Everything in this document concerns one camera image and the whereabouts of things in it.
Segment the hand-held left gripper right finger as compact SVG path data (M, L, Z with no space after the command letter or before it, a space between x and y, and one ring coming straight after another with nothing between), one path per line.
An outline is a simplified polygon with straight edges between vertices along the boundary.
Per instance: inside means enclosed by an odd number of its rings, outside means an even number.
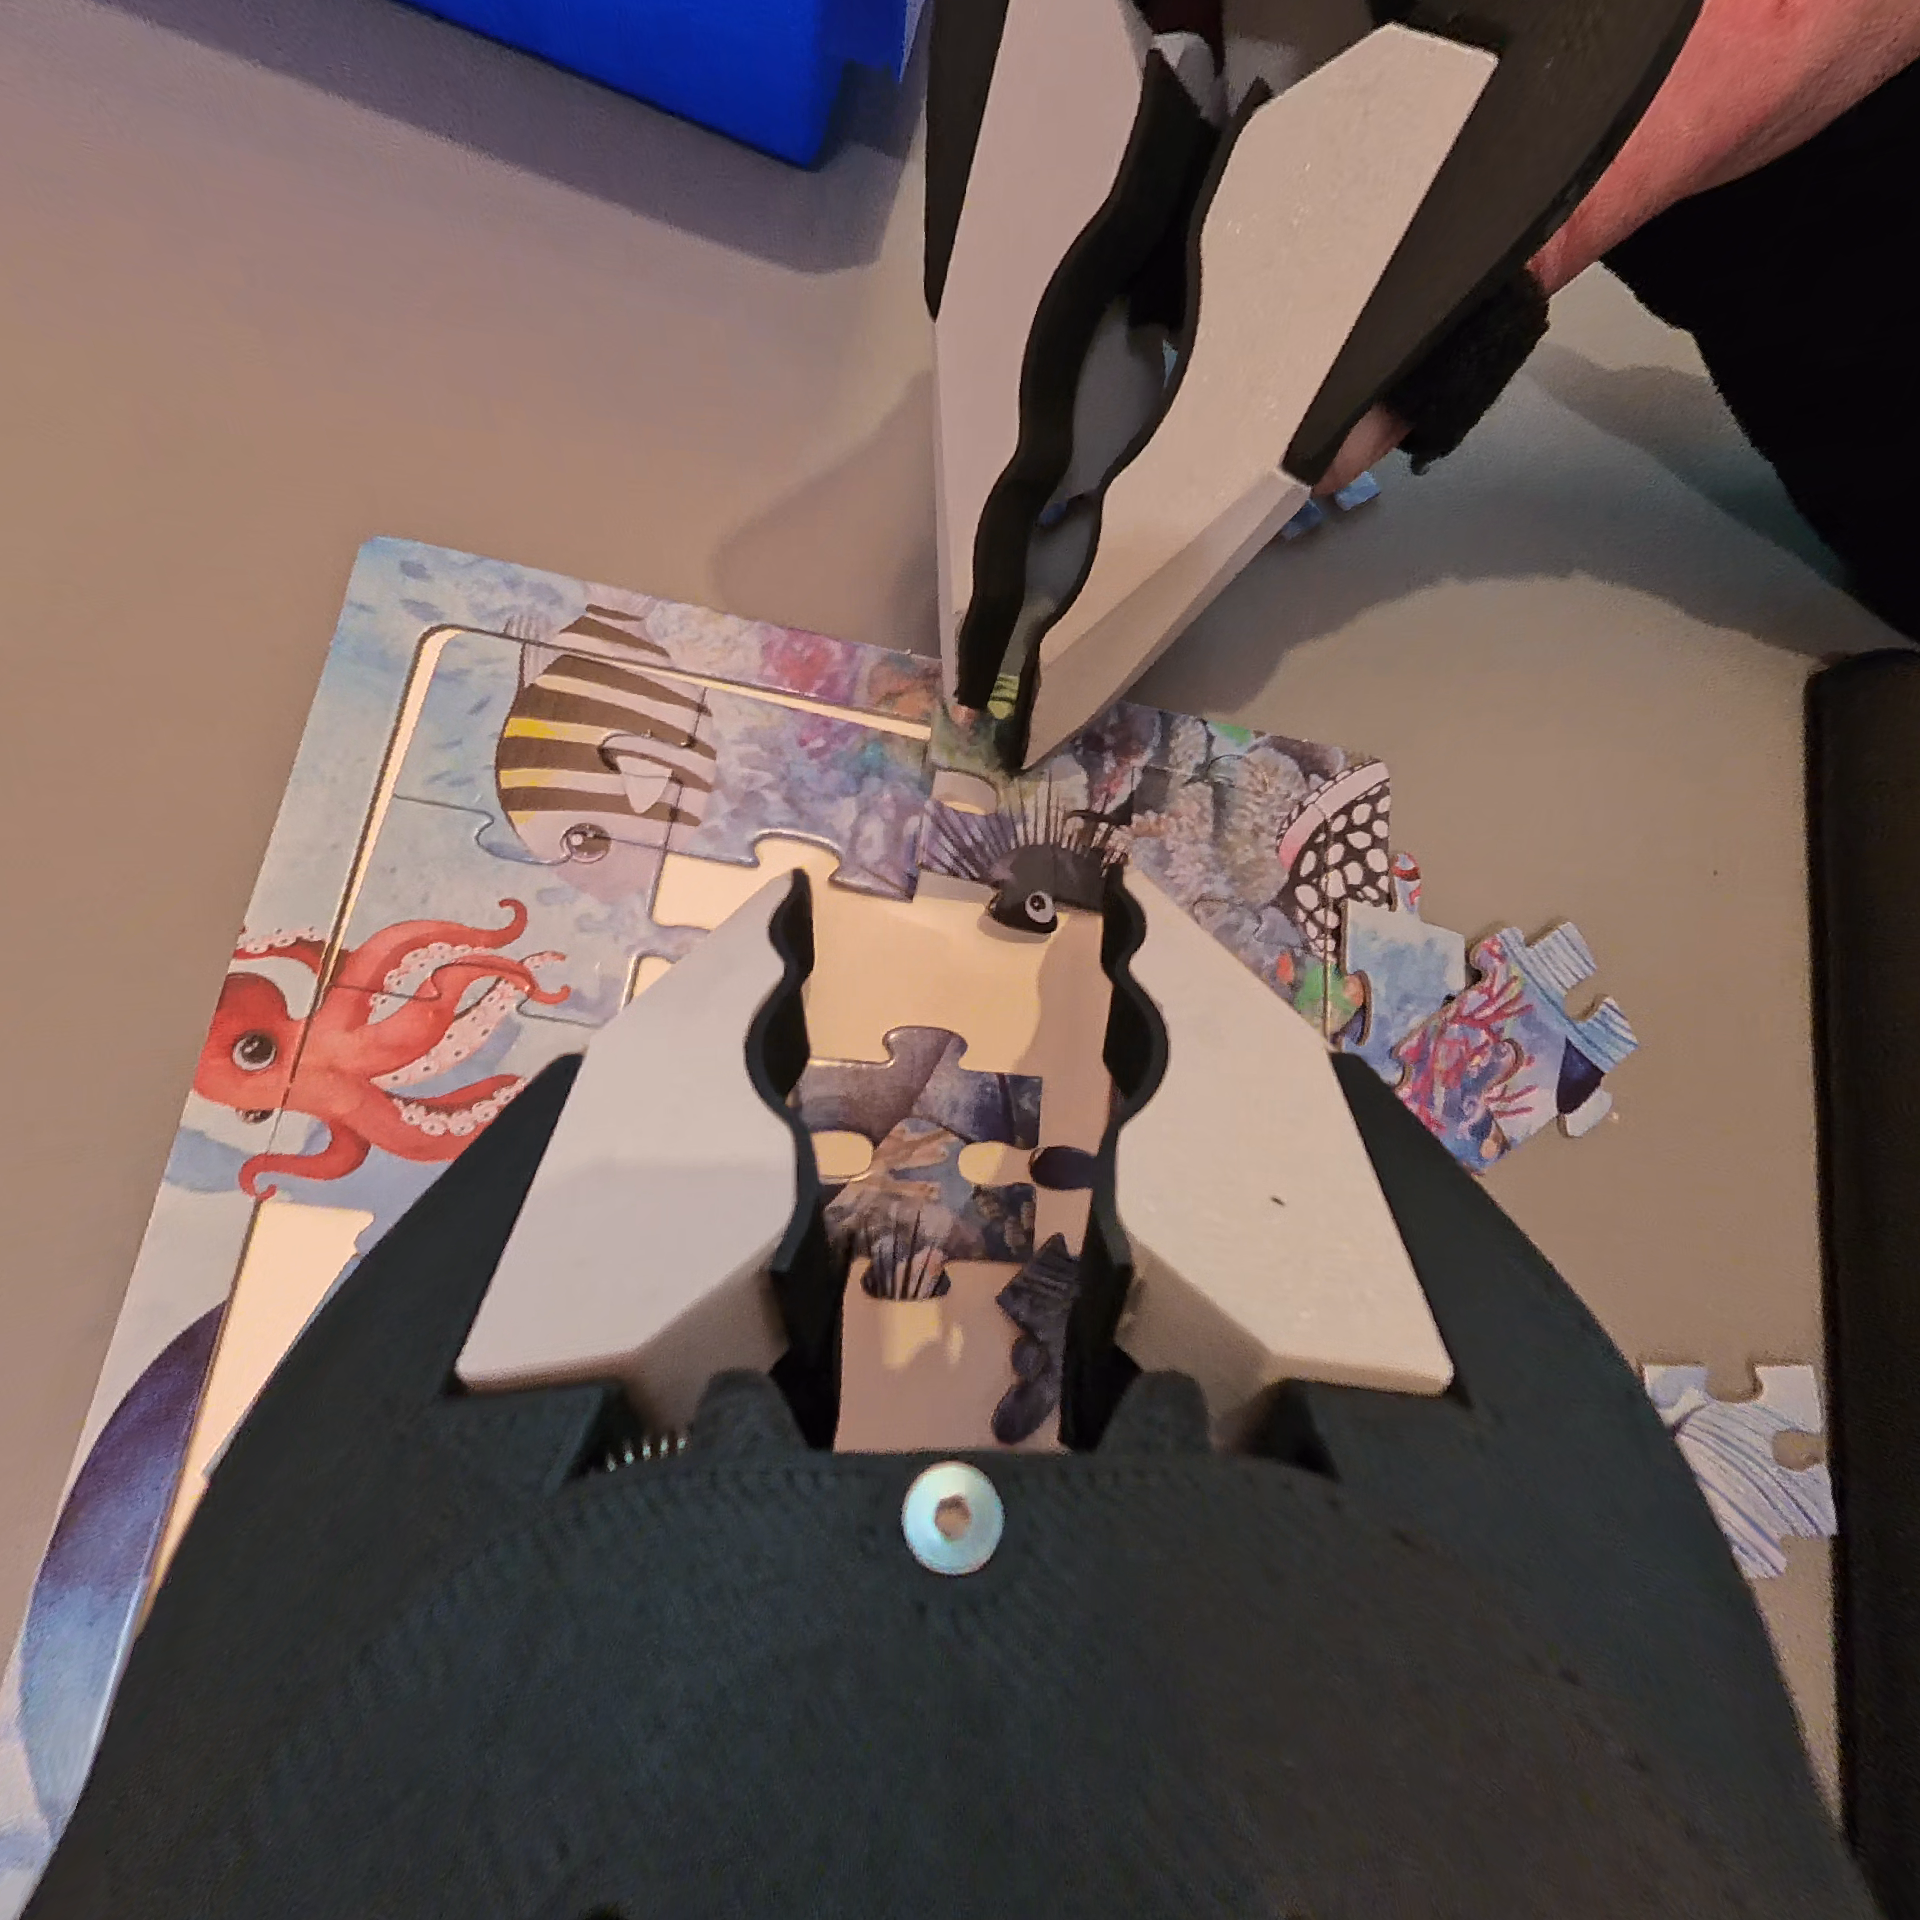
M1152 880L1111 880L1112 1102L1063 1338L1089 1452L1142 1375L1197 1384L1237 1448L1282 1384L1436 1398L1454 1363L1327 1047Z

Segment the joined striped coral puzzle pieces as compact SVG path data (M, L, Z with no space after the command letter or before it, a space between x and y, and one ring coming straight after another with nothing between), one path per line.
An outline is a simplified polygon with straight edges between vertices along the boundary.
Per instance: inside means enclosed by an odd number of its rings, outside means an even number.
M1609 1074L1639 1039L1613 999L1570 995L1597 972L1577 927L1469 944L1424 921L1421 870L1397 852L1382 904L1350 904L1338 934L1332 1043L1372 1065L1454 1159L1482 1172L1548 1127L1588 1134Z

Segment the blue plastic bin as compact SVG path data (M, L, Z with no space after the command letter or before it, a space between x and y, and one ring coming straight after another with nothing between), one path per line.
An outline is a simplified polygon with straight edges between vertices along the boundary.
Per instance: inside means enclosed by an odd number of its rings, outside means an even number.
M809 168L853 66L900 80L922 2L417 2L417 11Z

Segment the ocean jigsaw puzzle board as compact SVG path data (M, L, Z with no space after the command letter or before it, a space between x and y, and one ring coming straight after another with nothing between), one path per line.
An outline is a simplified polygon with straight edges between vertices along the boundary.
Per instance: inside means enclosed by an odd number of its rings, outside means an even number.
M445 550L369 542L233 944L5 1682L5 1915L86 1776L212 1462L375 1240L553 1059L782 870L823 964L815 1062L942 1027L1042 1079L1034 1249L1105 1087L1097 927L1001 928L920 871L932 660ZM1072 747L1130 791L1127 855L1319 1041L1337 950L1388 895L1390 775L1312 742L1124 705Z

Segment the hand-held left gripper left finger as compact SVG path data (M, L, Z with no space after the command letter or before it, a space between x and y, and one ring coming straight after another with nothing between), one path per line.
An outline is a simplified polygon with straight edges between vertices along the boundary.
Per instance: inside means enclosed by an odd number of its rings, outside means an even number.
M788 871L592 1039L457 1360L466 1388L615 1382L681 1430L713 1377L749 1370L832 1444L848 1258L788 1100L810 964L809 878Z

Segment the white blue striped puzzle piece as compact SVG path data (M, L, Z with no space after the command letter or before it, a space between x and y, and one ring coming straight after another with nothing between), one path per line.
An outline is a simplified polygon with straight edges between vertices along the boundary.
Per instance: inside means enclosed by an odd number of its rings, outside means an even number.
M1640 1379L1743 1578L1781 1578L1789 1544L1836 1537L1814 1364L1764 1363L1743 1399L1714 1394L1702 1364L1646 1363Z

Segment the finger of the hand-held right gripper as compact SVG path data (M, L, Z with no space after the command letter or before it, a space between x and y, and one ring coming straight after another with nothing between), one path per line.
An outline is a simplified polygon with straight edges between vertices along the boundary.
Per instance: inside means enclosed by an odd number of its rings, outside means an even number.
M1178 378L1038 641L1026 762L1111 708L1305 503L1288 446L1494 72L1382 26L1247 113L1197 224Z
M982 711L1033 596L1060 594L1057 512L1161 392L1121 308L1218 130L1218 6L932 7L927 314L949 702Z

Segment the person's right forearm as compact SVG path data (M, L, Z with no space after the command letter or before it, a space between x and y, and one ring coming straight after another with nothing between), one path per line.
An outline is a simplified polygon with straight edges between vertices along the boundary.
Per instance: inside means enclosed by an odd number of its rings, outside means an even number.
M1917 66L1604 266L1687 332L1849 591L1917 636Z

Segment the person's right hand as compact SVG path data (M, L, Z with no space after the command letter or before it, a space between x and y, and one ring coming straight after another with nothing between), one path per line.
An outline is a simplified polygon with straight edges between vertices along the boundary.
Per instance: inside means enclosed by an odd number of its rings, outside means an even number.
M1472 433L1544 337L1548 302L1670 206L1788 156L1914 60L1914 2L1708 2L1586 198L1345 436L1334 494L1406 446L1417 470Z

